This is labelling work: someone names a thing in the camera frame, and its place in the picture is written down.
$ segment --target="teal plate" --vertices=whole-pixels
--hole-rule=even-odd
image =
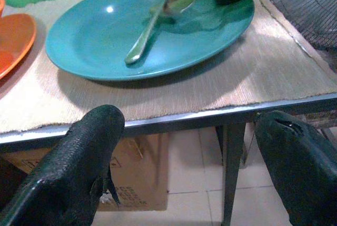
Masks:
[[[49,31],[46,51],[60,69],[101,81],[160,76],[195,65],[232,44],[254,15],[252,0],[217,6],[198,0],[179,18],[161,19],[141,60],[124,59],[163,0],[84,0]]]

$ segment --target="plate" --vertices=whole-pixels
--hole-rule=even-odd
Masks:
[[[0,78],[10,72],[32,47],[36,24],[28,14],[0,18]]]
[[[254,15],[252,0],[217,6],[198,0],[179,18],[161,19],[144,56],[124,59],[163,0],[84,0],[49,31],[46,51],[60,69],[92,80],[127,81],[160,76],[195,65],[232,44]]]

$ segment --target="table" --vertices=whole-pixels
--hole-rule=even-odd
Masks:
[[[283,26],[292,32],[299,48],[317,55],[311,46],[296,34],[286,22]],[[136,121],[126,121],[123,136],[153,134],[184,129],[197,129],[216,126],[222,132],[222,150],[224,154],[224,201],[223,225],[229,226],[233,208],[237,173],[242,154],[243,135],[246,122],[252,122],[260,112],[283,110],[291,114],[303,114],[335,109],[337,90],[333,93],[310,96],[295,100],[277,100],[241,106],[226,106],[219,109],[197,111],[195,113],[178,113],[152,117]],[[14,131],[0,134],[0,152],[36,149],[50,146],[57,142],[69,128],[69,125],[48,125],[37,130]]]

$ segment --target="orange plate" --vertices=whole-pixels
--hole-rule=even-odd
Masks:
[[[0,17],[1,17],[1,14],[2,14],[2,10],[4,9],[5,7],[5,0],[0,0]]]
[[[35,36],[36,23],[29,15],[13,14],[0,18],[0,78],[26,55]]]

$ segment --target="cardboard box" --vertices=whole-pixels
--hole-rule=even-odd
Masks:
[[[167,134],[122,139],[110,161],[121,205],[116,205],[111,194],[103,194],[98,210],[166,210],[167,146]],[[19,151],[2,154],[1,157],[30,173],[50,150],[51,148]]]

